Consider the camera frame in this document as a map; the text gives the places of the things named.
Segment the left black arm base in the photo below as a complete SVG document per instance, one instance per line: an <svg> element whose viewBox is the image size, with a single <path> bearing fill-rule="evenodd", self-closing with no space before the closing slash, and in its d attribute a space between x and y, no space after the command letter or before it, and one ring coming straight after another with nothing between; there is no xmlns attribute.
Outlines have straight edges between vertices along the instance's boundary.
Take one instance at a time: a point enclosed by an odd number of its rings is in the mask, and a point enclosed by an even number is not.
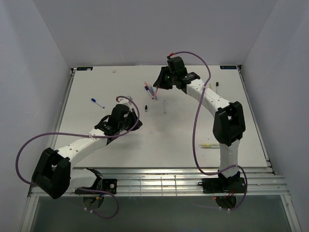
<svg viewBox="0 0 309 232"><path fill-rule="evenodd" d="M111 194L117 193L117 179L98 178L91 187L77 188L75 194L101 194L102 191Z"/></svg>

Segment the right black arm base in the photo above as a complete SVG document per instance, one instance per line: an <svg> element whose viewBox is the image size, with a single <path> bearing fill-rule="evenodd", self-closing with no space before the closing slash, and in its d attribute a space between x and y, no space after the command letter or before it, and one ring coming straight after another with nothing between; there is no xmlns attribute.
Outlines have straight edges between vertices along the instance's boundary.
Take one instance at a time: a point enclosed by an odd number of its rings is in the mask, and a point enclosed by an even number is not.
<svg viewBox="0 0 309 232"><path fill-rule="evenodd" d="M240 171L229 178L223 174L218 174L216 178L203 178L197 185L203 188L203 193L245 193L246 190L246 182L240 177Z"/></svg>

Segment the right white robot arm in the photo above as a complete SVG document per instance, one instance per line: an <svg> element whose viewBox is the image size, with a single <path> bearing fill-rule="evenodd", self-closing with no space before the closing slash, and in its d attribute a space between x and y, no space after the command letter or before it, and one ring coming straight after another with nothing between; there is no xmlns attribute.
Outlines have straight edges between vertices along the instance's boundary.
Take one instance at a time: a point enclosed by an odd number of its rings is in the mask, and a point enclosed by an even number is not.
<svg viewBox="0 0 309 232"><path fill-rule="evenodd" d="M214 118L212 132L219 143L220 165L217 171L219 189L229 192L240 176L238 150L246 130L243 107L240 102L230 102L207 86L195 72L188 72L183 59L176 53L167 57L167 66L161 68L157 89L177 89L198 101L197 110L205 107Z"/></svg>

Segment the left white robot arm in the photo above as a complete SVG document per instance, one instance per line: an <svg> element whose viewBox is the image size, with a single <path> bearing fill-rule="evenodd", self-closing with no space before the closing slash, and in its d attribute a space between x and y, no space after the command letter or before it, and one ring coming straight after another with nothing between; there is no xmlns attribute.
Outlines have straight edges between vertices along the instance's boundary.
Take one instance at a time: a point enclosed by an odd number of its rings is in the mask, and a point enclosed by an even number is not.
<svg viewBox="0 0 309 232"><path fill-rule="evenodd" d="M112 113L102 118L86 137L56 150L45 149L31 181L53 199L73 188L77 194L85 194L87 190L97 193L103 189L100 172L90 168L73 170L74 166L96 150L108 146L120 133L135 131L141 126L142 122L133 108L128 104L117 104Z"/></svg>

